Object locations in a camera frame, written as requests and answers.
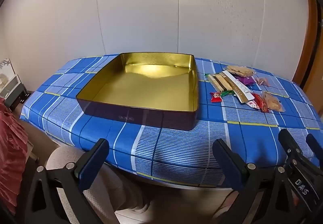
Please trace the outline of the large cracker pack clear wrapper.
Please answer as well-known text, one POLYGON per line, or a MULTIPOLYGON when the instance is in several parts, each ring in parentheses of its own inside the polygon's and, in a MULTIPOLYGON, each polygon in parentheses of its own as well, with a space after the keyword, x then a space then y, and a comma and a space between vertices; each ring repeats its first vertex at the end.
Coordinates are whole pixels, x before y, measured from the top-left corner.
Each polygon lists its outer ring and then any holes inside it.
POLYGON ((226 71, 233 75, 241 76, 241 77, 250 77, 256 72, 246 66, 238 66, 238 65, 228 65, 226 67, 226 71))

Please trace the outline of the orange-ended clear candy packet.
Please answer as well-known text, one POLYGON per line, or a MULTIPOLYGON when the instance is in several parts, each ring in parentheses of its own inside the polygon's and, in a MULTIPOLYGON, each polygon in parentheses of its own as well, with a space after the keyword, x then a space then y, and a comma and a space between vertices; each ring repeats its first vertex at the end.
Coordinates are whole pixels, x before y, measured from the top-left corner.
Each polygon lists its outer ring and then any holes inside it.
POLYGON ((266 77, 257 77, 256 82, 259 86, 269 86, 269 82, 266 77))

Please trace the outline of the small red candy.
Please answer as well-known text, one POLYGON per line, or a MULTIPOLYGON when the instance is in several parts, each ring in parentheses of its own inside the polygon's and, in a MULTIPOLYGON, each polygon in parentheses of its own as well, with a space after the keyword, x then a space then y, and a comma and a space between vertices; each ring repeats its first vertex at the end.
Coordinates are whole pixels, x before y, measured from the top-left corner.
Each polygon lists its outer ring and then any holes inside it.
POLYGON ((212 103, 221 103, 222 102, 222 96, 221 92, 212 92, 210 93, 211 96, 211 102, 212 103))

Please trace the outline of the red ruffled fabric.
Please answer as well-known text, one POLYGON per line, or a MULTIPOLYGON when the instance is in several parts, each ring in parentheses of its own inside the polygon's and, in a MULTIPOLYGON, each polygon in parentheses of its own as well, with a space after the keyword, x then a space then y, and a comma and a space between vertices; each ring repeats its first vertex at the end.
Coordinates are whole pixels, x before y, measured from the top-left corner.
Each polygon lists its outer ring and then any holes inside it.
POLYGON ((28 135, 1 98, 0 111, 1 202, 15 214, 27 158, 28 135))

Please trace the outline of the white bedside cabinet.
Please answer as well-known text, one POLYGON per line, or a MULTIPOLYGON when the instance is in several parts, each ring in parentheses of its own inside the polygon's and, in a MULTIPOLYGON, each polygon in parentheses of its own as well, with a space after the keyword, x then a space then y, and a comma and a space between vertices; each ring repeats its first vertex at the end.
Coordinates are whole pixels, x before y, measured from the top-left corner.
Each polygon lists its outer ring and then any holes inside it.
POLYGON ((14 110, 18 103, 24 103, 29 94, 15 73, 9 58, 1 60, 1 98, 7 108, 14 110))

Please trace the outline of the long white brown snack bar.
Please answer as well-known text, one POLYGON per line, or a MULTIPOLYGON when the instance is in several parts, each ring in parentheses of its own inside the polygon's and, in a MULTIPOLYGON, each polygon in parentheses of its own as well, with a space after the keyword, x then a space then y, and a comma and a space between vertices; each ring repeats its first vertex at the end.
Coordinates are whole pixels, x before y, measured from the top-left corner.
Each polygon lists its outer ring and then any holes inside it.
POLYGON ((231 73, 228 71, 222 71, 220 74, 230 84, 231 88, 233 88, 235 95, 242 104, 255 99, 251 91, 231 73))

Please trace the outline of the brown pastry clear wrapper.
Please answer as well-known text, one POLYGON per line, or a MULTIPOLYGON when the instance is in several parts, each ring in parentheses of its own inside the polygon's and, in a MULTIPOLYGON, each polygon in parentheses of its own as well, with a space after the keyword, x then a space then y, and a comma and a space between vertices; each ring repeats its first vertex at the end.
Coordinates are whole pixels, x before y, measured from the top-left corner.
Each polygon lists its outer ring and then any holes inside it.
POLYGON ((274 95, 263 91, 262 98, 267 104, 268 109, 276 111, 276 112, 285 112, 285 109, 281 103, 281 101, 274 95))

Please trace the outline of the red snack bar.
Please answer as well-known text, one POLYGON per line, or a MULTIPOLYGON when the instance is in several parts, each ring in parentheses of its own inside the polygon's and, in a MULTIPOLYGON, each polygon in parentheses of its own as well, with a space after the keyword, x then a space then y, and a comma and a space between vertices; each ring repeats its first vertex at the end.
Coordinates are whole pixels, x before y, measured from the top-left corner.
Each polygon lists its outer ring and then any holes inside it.
POLYGON ((256 93, 251 93, 251 95, 254 98, 247 102, 247 105, 253 109, 260 110, 261 112, 268 112, 267 103, 264 101, 264 99, 256 93))

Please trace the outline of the blue plaid tablecloth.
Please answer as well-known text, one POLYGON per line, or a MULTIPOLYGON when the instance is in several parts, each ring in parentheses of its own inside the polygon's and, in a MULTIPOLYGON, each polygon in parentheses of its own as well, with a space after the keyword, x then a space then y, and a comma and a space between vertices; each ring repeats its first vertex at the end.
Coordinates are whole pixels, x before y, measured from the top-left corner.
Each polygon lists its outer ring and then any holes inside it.
POLYGON ((319 161, 306 143, 308 134, 322 142, 322 121, 305 93, 294 82, 256 69, 267 86, 253 85, 255 93, 269 92, 284 111, 267 113, 241 104, 234 96, 211 102, 212 86, 205 75, 227 63, 198 58, 199 111, 190 131, 132 124, 86 115, 76 96, 114 55, 73 59, 48 78, 24 103, 20 118, 58 144, 90 150, 98 139, 109 142, 107 163, 141 177, 193 187, 227 187, 212 154, 222 139, 247 163, 258 167, 283 164, 287 155, 278 141, 287 129, 314 165, 319 161))

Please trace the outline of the purple snack packet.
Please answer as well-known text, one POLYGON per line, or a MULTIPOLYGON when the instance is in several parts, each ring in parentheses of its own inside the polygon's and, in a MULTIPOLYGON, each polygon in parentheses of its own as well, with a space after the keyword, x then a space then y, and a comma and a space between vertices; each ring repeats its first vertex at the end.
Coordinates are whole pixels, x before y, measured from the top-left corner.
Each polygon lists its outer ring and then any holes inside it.
POLYGON ((245 86, 252 86, 253 84, 255 84, 255 80, 252 76, 238 76, 238 75, 234 75, 234 77, 241 82, 242 84, 244 84, 245 86))

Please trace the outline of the green-ended cracker pack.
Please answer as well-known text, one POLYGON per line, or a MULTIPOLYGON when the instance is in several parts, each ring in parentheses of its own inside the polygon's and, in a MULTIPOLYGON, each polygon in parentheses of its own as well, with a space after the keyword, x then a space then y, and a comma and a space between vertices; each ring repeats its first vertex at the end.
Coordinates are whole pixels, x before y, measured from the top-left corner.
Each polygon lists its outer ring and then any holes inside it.
POLYGON ((220 74, 205 74, 206 80, 211 83, 213 88, 219 93, 222 97, 227 95, 234 95, 232 86, 224 79, 220 74))

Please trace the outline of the gold metal tin box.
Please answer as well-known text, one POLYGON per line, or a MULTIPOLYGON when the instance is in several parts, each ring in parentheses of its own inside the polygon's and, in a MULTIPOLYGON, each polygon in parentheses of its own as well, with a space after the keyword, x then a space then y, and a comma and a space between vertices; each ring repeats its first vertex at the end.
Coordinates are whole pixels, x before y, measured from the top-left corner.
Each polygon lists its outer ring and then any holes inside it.
POLYGON ((193 55, 121 53, 77 94, 87 115, 152 127, 192 130, 199 109, 193 55))

